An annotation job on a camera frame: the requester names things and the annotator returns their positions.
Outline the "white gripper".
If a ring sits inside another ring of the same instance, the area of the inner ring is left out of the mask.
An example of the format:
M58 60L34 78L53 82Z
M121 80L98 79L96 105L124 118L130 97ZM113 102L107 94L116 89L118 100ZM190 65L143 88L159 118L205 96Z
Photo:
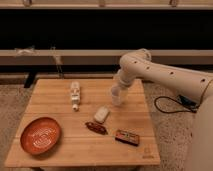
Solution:
M134 82L135 76L119 69L114 76L116 85L121 89L128 89Z

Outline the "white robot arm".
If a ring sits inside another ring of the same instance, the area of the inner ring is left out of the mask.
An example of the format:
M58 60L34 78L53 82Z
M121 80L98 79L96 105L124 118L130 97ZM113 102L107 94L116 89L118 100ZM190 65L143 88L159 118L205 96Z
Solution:
M119 64L120 69L115 76L119 95L136 78L146 78L199 105L184 171L213 171L213 74L154 63L146 49L124 54Z

